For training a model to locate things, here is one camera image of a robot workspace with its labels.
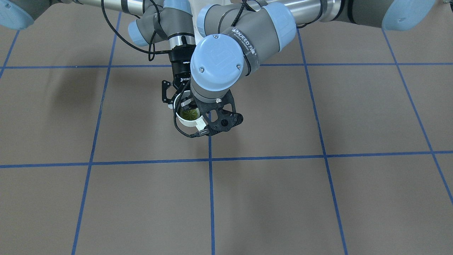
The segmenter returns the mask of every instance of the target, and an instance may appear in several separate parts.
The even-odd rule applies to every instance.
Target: round blue cap
[[[190,9],[190,3],[188,0],[165,0],[164,8],[178,9],[192,15],[192,9]]]
[[[147,46],[149,43],[143,38],[142,34],[140,33],[139,27],[137,26],[137,21],[132,21],[129,26],[127,27],[129,31],[129,36],[134,41],[137,46]]]
[[[190,61],[193,79],[207,91],[228,89],[239,79],[243,68],[244,55],[241,47],[225,34],[203,38]]]
[[[280,2],[272,2],[263,7],[274,23],[279,38],[280,51],[296,36],[296,20],[291,11]]]
[[[22,30],[34,23],[33,18],[9,0],[0,0],[0,25],[7,28]]]
[[[206,5],[198,13],[197,28],[198,28],[198,32],[201,34],[202,37],[206,37],[206,31],[204,30],[204,21],[206,19],[206,14],[209,11],[209,9],[213,6],[215,6],[215,5]]]
[[[415,27],[428,14],[436,0],[395,0],[382,20],[385,30],[405,31]]]

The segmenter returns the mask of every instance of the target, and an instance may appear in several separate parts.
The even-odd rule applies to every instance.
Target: light blue cap
[[[192,15],[192,9],[190,9],[190,3],[188,0],[165,0],[164,8],[178,9]]]
[[[129,31],[129,36],[134,41],[137,46],[147,46],[149,45],[148,42],[143,38],[142,34],[140,33],[139,27],[137,26],[137,21],[134,20],[129,24],[127,28]]]
[[[405,31],[415,27],[428,14],[436,0],[395,0],[382,20],[385,30]]]
[[[279,38],[280,50],[288,45],[296,36],[296,20],[291,11],[280,2],[272,2],[263,7],[274,23]]]
[[[241,76],[243,68],[244,55],[241,47],[225,34],[203,38],[190,61],[195,82],[201,88],[214,92],[230,88]]]
[[[201,34],[202,37],[206,37],[206,31],[204,30],[204,21],[206,19],[206,14],[209,11],[209,9],[213,6],[215,6],[215,5],[206,5],[198,13],[197,28],[198,28],[198,32]]]
[[[7,28],[22,30],[34,23],[33,18],[9,0],[0,0],[0,25]]]

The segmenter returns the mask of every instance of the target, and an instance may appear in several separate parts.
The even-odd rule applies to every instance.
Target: blue joint cap
[[[195,82],[207,91],[230,88],[244,69],[244,55],[239,44],[225,34],[203,38],[196,46],[190,61]]]
[[[198,13],[197,17],[197,29],[202,37],[206,37],[206,31],[204,30],[204,21],[206,20],[206,14],[211,7],[215,5],[206,5]]]
[[[272,2],[263,8],[274,23],[279,38],[279,51],[282,51],[296,36],[296,20],[291,11],[280,2]]]
[[[129,31],[129,36],[134,41],[137,46],[147,46],[149,43],[143,38],[142,34],[140,33],[139,27],[137,26],[137,21],[134,20],[129,24],[127,28]]]
[[[436,0],[395,0],[382,20],[385,30],[406,31],[429,13]]]
[[[33,23],[33,18],[24,9],[9,0],[0,0],[0,25],[14,30],[23,30]]]
[[[164,8],[178,9],[192,15],[192,9],[190,8],[190,3],[188,0],[165,0]]]

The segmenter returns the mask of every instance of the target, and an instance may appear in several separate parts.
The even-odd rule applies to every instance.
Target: blue grid
[[[118,14],[118,21],[116,24],[116,29],[119,28],[120,25],[120,20],[121,20],[121,13]],[[393,63],[307,63],[305,59],[305,53],[304,53],[304,46],[302,42],[302,38],[300,36],[300,33],[298,31],[298,38],[299,38],[299,44],[300,44],[300,49],[302,53],[302,59],[303,63],[297,63],[297,64],[262,64],[261,66],[303,66],[306,72],[306,78],[308,82],[308,88],[310,91],[310,97],[312,100],[313,104],[313,111],[314,115],[316,118],[316,122],[318,125],[318,132],[319,132],[319,139],[322,147],[322,155],[300,155],[300,156],[274,156],[274,157],[224,157],[224,158],[213,158],[212,157],[212,139],[211,137],[208,138],[208,151],[209,151],[209,157],[208,158],[196,158],[196,159],[172,159],[172,160],[143,160],[143,161],[115,161],[115,162],[94,162],[94,153],[96,149],[96,141],[97,141],[97,135],[99,132],[99,125],[101,122],[101,115],[102,115],[102,106],[103,102],[105,99],[105,93],[109,81],[109,76],[110,76],[110,71],[111,68],[150,68],[150,67],[171,67],[169,64],[158,64],[158,65],[112,65],[113,61],[113,54],[115,50],[115,45],[116,45],[116,35],[114,36],[112,47],[111,47],[111,54],[110,54],[110,60],[108,65],[73,65],[73,66],[8,66],[8,60],[11,56],[12,50],[14,48],[15,42],[19,36],[19,31],[15,34],[13,42],[11,44],[11,47],[8,51],[7,57],[3,63],[3,66],[1,66],[0,69],[0,78],[2,77],[3,73],[7,69],[78,69],[78,68],[107,68],[107,74],[106,74],[106,79],[104,83],[104,89],[102,93],[102,98],[101,98],[101,104],[99,108],[99,113],[98,113],[98,118],[97,118],[97,123],[96,123],[96,129],[95,129],[95,134],[93,138],[93,144],[92,144],[92,151],[90,155],[90,160],[89,162],[72,162],[72,163],[48,163],[48,164],[11,164],[11,165],[0,165],[0,169],[6,169],[6,168],[23,168],[23,167],[69,167],[69,166],[87,166],[87,176],[85,180],[85,186],[83,190],[83,195],[82,195],[82,202],[80,206],[80,211],[79,211],[79,216],[77,220],[77,226],[76,226],[76,231],[75,231],[75,236],[74,236],[74,243],[72,246],[72,255],[75,255],[76,253],[76,248],[77,248],[77,240],[78,240],[78,235],[80,231],[80,225],[82,222],[82,216],[83,216],[83,209],[85,205],[85,199],[87,196],[87,189],[88,189],[88,183],[90,179],[90,174],[91,174],[91,168],[92,166],[99,166],[99,165],[128,165],[128,164],[161,164],[161,163],[180,163],[180,162],[208,162],[209,163],[209,188],[210,188],[210,207],[211,207],[211,249],[212,249],[212,255],[215,254],[215,226],[214,226],[214,191],[213,191],[213,172],[212,172],[212,162],[221,162],[221,161],[252,161],[252,160],[285,160],[285,159],[309,159],[309,158],[323,158],[325,162],[325,167],[326,171],[328,174],[328,180],[331,188],[331,193],[332,193],[332,199],[333,199],[333,205],[335,208],[335,212],[337,215],[337,221],[338,221],[338,228],[340,232],[340,236],[342,239],[342,244],[343,244],[343,249],[344,249],[344,254],[347,255],[347,244],[346,244],[346,239],[343,233],[342,229],[342,223],[341,223],[341,217],[340,217],[340,210],[338,208],[337,200],[336,200],[336,195],[335,195],[335,189],[333,185],[333,180],[330,174],[330,168],[329,168],[329,163],[328,159],[329,158],[340,158],[340,157],[391,157],[391,156],[403,156],[403,155],[431,155],[433,157],[433,160],[436,164],[437,170],[439,172],[439,175],[442,178],[443,184],[445,186],[445,189],[447,191],[447,194],[450,198],[451,203],[453,204],[453,196],[451,194],[451,191],[448,187],[448,184],[445,180],[445,177],[443,175],[442,169],[437,161],[436,155],[441,155],[441,154],[453,154],[453,150],[451,151],[434,151],[431,143],[429,141],[428,135],[426,133],[426,130],[423,126],[422,120],[418,114],[417,108],[415,106],[414,101],[412,100],[409,88],[407,87],[407,84],[405,82],[403,73],[400,69],[401,65],[453,65],[453,63],[399,63],[395,57],[395,54],[393,52],[393,49],[391,47],[391,44],[387,38],[387,35],[384,30],[382,30],[382,33],[385,37],[385,40],[388,44],[390,53],[394,59]],[[321,125],[319,123],[319,118],[318,118],[318,112],[316,109],[316,103],[315,103],[315,96],[313,94],[312,86],[311,86],[311,81],[310,81],[310,75],[308,71],[308,66],[356,66],[356,65],[395,65],[398,69],[398,72],[400,74],[402,83],[405,87],[405,90],[407,92],[408,98],[411,102],[412,108],[414,110],[414,113],[417,117],[417,120],[419,122],[420,128],[422,129],[423,135],[425,137],[425,140],[428,144],[429,151],[420,151],[420,152],[382,152],[382,153],[357,153],[357,154],[327,154],[326,149],[324,146],[324,140],[323,140],[323,135],[322,135],[322,129]]]

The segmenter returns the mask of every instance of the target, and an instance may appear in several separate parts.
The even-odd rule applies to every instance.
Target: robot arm
[[[170,50],[164,52],[136,49],[169,55],[173,81],[162,81],[162,101],[173,110],[175,127],[187,137],[212,136],[241,124],[243,116],[236,112],[231,86],[281,51],[295,37],[297,28],[316,21],[337,20],[387,30],[408,30],[427,15],[435,2],[243,0],[239,4],[206,5],[195,10],[199,15],[193,22],[189,0],[72,1],[99,6],[104,14],[105,9],[111,9],[141,16],[129,25],[129,35],[137,46],[169,41]],[[0,0],[0,25],[25,29],[51,5],[72,1]],[[197,45],[193,24],[204,37]],[[166,92],[171,86],[176,92],[172,98],[167,98]],[[228,104],[231,111],[224,108]],[[209,118],[212,111],[218,116],[215,121]],[[198,132],[184,133],[176,119],[185,126],[196,127]]]

